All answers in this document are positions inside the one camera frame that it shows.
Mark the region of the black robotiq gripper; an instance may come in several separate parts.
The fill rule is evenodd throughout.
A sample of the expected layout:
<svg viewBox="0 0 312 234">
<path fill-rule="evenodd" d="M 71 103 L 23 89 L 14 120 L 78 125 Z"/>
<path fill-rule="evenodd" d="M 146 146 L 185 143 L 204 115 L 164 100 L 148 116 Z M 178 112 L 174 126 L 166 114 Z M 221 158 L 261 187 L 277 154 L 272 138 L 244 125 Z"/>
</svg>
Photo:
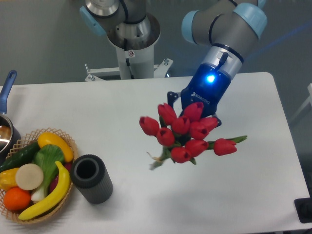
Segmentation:
<svg viewBox="0 0 312 234">
<path fill-rule="evenodd" d="M 167 103 L 174 107 L 174 103 L 181 97 L 182 109 L 195 102 L 203 103 L 202 117 L 212 116 L 217 119 L 217 127 L 222 125 L 216 110 L 219 101 L 229 87 L 231 79 L 225 74 L 215 71 L 207 64 L 201 64 L 192 77 L 190 83 L 181 92 L 169 91 Z"/>
</svg>

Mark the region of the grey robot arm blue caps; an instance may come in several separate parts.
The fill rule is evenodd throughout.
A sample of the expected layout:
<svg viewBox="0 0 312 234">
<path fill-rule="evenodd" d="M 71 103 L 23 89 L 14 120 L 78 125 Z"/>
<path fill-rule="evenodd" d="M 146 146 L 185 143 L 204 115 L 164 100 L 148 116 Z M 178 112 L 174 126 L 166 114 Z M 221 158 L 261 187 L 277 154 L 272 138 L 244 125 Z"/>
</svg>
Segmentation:
<svg viewBox="0 0 312 234">
<path fill-rule="evenodd" d="M 181 24 L 184 39 L 209 47 L 190 83 L 179 93 L 169 92 L 182 108 L 200 102 L 203 117 L 215 117 L 217 105 L 259 41 L 267 17 L 263 0 L 220 0 L 204 11 L 191 11 Z M 107 36 L 115 47 L 121 79 L 154 78 L 166 73 L 154 67 L 154 46 L 160 37 L 158 20 L 147 12 L 144 0 L 87 0 L 79 10 L 88 28 Z"/>
</svg>

